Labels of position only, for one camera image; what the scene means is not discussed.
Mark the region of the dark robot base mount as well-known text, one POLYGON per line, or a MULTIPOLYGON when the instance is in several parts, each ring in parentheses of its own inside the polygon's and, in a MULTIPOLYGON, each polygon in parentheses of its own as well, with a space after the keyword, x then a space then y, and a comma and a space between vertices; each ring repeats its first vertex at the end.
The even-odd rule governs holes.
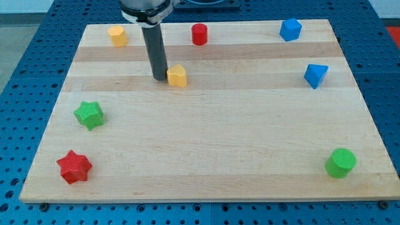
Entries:
POLYGON ((181 0, 175 10, 239 9, 241 0, 181 0))

